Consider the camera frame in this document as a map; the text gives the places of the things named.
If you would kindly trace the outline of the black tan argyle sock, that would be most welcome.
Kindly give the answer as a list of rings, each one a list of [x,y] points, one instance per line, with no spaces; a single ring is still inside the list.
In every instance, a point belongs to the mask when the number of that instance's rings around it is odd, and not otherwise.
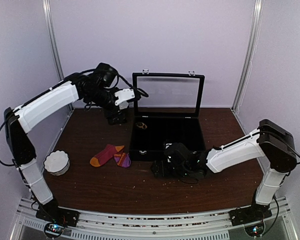
[[[148,128],[148,126],[144,122],[140,122],[140,121],[136,122],[135,126],[141,130],[146,130]]]

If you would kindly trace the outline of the purple orange striped sock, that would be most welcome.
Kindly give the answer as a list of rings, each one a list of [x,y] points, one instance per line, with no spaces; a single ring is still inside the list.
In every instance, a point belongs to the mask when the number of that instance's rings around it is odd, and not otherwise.
[[[128,153],[117,153],[114,156],[114,160],[119,167],[128,168],[131,165],[130,155]]]

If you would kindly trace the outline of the maroon orange-toed sock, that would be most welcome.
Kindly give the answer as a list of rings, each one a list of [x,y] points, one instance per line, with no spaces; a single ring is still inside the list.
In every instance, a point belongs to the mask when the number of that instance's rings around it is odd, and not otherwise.
[[[90,165],[93,167],[101,167],[106,164],[115,154],[122,152],[124,145],[107,144],[106,147],[90,159]]]

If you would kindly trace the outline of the black display case glass lid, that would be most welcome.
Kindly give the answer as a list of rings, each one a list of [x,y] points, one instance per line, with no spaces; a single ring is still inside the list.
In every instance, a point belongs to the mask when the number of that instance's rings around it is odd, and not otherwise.
[[[203,74],[134,72],[132,83],[148,93],[133,104],[132,161],[163,159],[165,143],[182,143],[195,153],[206,149],[199,121]],[[145,123],[147,129],[138,129],[137,122]]]

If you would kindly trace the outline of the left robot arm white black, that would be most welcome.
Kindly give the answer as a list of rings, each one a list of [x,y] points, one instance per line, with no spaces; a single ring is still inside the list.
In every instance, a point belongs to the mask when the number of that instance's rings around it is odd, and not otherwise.
[[[36,150],[28,133],[42,120],[78,100],[83,100],[88,106],[112,111],[135,98],[132,85],[118,89],[112,86],[114,79],[123,79],[123,76],[109,64],[101,62],[94,69],[68,75],[26,103],[15,108],[8,107],[4,111],[4,122],[0,129],[5,130],[12,153],[10,166],[18,169],[43,215],[51,222],[59,221],[62,211],[38,168]]]

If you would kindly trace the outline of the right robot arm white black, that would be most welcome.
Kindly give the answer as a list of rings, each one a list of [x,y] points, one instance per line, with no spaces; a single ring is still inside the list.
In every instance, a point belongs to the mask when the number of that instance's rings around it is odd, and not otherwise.
[[[261,120],[249,134],[204,152],[192,152],[180,142],[170,143],[164,158],[154,161],[150,169],[155,177],[190,177],[198,181],[208,171],[217,174],[260,157],[268,159],[269,167],[246,209],[248,219],[256,221],[269,209],[285,176],[297,166],[293,135],[269,119]]]

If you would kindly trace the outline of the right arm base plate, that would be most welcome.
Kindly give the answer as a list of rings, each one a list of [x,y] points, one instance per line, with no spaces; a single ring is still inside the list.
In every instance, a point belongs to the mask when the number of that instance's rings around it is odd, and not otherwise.
[[[250,206],[237,207],[228,212],[232,226],[245,225],[248,223],[262,221],[272,216],[270,204],[258,204],[255,200]]]

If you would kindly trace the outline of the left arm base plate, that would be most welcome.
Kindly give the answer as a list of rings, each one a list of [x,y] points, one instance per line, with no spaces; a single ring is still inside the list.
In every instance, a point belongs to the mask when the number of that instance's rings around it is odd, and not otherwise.
[[[76,227],[80,213],[76,210],[60,208],[57,203],[51,201],[47,204],[40,204],[35,216],[65,227]]]

